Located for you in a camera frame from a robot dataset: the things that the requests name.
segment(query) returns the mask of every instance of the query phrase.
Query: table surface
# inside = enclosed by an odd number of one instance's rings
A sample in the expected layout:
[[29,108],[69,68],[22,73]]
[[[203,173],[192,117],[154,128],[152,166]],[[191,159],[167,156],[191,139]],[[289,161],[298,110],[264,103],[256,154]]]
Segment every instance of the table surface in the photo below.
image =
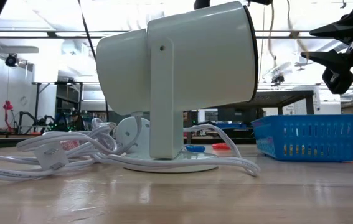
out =
[[[262,168],[259,177],[238,167],[149,174],[95,164],[42,180],[0,181],[0,223],[353,223],[353,162],[278,162],[255,146],[239,148]],[[5,148],[0,155],[23,153]]]

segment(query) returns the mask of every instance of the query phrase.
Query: white power cord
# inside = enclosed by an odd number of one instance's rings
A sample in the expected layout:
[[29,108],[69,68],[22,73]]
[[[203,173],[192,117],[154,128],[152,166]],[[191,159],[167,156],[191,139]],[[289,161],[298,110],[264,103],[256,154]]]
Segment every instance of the white power cord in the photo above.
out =
[[[36,150],[41,149],[50,150],[50,146],[53,144],[58,144],[58,146],[60,146],[60,141],[79,141],[80,145],[69,151],[63,151],[63,149],[56,149],[53,152],[55,153],[59,151],[61,154],[65,154],[66,159],[68,159],[68,163],[61,164],[60,167],[53,167],[47,170],[33,169],[28,171],[0,169],[0,180],[22,181],[39,179],[47,177],[49,175],[61,174],[64,172],[71,172],[84,169],[96,162],[112,164],[129,169],[147,171],[195,165],[228,165],[243,167],[246,172],[252,176],[257,176],[260,172],[260,168],[258,165],[256,165],[252,161],[243,159],[241,157],[237,146],[220,128],[210,124],[203,124],[191,128],[184,128],[184,132],[213,129],[231,148],[235,157],[196,159],[186,161],[159,161],[135,159],[122,156],[124,152],[126,152],[130,147],[132,147],[136,143],[141,133],[141,113],[133,115],[136,118],[138,132],[135,138],[125,146],[117,144],[117,142],[109,135],[112,128],[108,126],[108,123],[104,123],[98,118],[92,120],[93,131],[84,131],[80,133],[49,132],[45,133],[43,136],[22,141],[17,144],[17,149],[19,151],[24,152],[36,152]],[[40,161],[36,157],[0,156],[0,161],[38,166],[41,165],[43,167],[43,165],[40,163],[42,161]]]

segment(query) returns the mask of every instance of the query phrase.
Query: desk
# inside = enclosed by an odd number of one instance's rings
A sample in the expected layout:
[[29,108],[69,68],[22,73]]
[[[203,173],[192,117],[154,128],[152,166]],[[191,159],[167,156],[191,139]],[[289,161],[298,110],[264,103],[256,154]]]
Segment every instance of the desk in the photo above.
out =
[[353,223],[353,163],[277,162],[255,146],[240,151],[261,176],[225,166],[149,174],[95,164],[70,176],[0,181],[0,223]]

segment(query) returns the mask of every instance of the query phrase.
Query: lamp base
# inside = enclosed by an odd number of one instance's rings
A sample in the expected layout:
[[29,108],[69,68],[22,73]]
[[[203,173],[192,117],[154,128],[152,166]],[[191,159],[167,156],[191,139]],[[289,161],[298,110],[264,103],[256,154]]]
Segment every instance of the lamp base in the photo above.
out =
[[[151,161],[158,161],[159,160],[159,159],[150,158],[149,154],[131,153],[131,154],[127,154],[125,156],[130,157],[130,158],[144,159],[144,160],[151,160]],[[184,151],[181,151],[174,159],[168,159],[168,160],[163,160],[163,161],[177,162],[177,161],[185,161],[188,159],[212,159],[212,158],[217,158],[217,156],[214,154],[211,154],[211,153],[204,153],[204,152],[184,152]],[[152,173],[180,174],[180,173],[207,171],[207,170],[212,170],[217,167],[218,167],[217,165],[196,165],[196,166],[176,167],[176,168],[158,169],[158,170],[151,170],[151,169],[145,170],[144,168],[131,169],[131,170],[141,171],[141,172],[152,172]]]

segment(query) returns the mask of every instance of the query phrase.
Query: blue plastic basket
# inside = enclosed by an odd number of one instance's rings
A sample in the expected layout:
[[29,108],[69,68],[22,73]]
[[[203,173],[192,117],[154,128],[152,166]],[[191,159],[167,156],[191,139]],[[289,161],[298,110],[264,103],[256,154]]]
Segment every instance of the blue plastic basket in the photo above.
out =
[[258,149],[281,161],[353,161],[353,115],[267,116],[253,121]]

